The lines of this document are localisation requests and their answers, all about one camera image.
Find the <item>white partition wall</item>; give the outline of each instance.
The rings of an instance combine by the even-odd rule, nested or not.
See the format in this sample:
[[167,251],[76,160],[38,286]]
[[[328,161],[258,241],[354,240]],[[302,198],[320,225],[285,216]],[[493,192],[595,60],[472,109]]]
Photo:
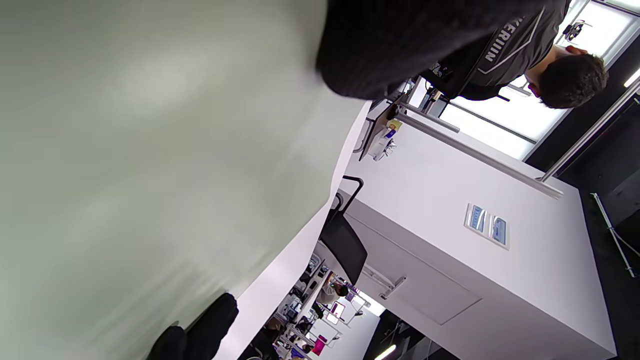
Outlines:
[[[367,265],[391,281],[407,276],[381,304],[462,360],[615,354],[576,189],[551,179],[564,192],[551,199],[413,128],[394,139],[390,157],[354,157],[346,171],[365,181],[347,215]],[[468,203],[508,222],[508,250],[463,225]],[[383,290],[366,276],[358,286]]]

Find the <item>person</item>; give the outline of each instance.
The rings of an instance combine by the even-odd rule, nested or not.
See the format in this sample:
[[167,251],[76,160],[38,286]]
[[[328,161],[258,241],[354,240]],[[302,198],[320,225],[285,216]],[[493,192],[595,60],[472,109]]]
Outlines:
[[316,297],[316,302],[329,305],[337,301],[339,298],[349,295],[349,289],[346,286],[332,280],[333,276],[329,276],[323,287],[320,289],[320,292]]
[[[305,354],[308,354],[309,352],[311,352],[312,349],[313,348],[310,345],[303,345],[302,346],[302,351]],[[305,356],[302,353],[300,353],[297,348],[295,348],[295,347],[291,348],[291,359],[292,360],[293,359],[304,359],[304,358],[305,358]]]
[[[516,17],[496,31],[490,41],[486,37],[478,40],[490,46],[461,96],[486,100],[498,96],[502,87],[524,75],[529,90],[543,104],[567,109],[584,104],[604,89],[608,75],[601,58],[572,45],[554,44],[569,2],[558,0],[531,16]],[[466,55],[462,49],[456,56],[477,54]]]
[[511,19],[558,2],[330,0],[316,69],[339,95],[381,99]]

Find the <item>handle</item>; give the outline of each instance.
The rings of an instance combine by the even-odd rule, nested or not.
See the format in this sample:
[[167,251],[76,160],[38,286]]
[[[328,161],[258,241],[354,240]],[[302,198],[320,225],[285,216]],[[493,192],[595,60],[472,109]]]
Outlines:
[[362,189],[362,187],[364,186],[364,180],[360,179],[359,177],[347,176],[347,175],[342,176],[342,178],[346,180],[356,181],[358,183],[358,188],[356,189],[356,191],[353,192],[353,194],[349,198],[349,201],[347,201],[347,203],[344,205],[344,208],[342,210],[338,210],[340,213],[344,214],[344,212],[347,211],[347,208],[349,208],[349,205],[351,205],[351,202],[353,201],[353,199],[356,197],[356,195],[358,195],[358,192],[360,192],[360,189]]

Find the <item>black wall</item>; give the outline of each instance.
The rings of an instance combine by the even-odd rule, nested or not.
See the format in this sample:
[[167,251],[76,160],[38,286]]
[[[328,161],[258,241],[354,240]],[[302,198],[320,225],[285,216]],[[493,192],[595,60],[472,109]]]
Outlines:
[[525,162],[547,171],[625,92],[623,84],[640,67],[640,37],[609,69],[603,92],[585,105],[573,109]]
[[590,195],[597,192],[620,236],[640,250],[640,104],[629,100],[600,136],[559,176],[580,190],[582,206],[616,342],[618,359],[640,359],[640,257],[620,252]]

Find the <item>ceiling light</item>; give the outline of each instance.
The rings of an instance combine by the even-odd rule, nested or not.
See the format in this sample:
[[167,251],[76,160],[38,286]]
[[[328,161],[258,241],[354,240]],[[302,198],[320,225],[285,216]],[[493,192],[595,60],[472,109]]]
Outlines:
[[376,357],[376,360],[384,359],[385,357],[387,357],[387,355],[391,354],[395,349],[396,349],[396,344],[391,345],[388,349],[383,351],[382,354],[378,355]]
[[627,80],[627,82],[625,83],[625,88],[628,88],[629,85],[635,83],[638,77],[640,77],[640,69],[638,69],[633,75],[631,75],[631,78]]

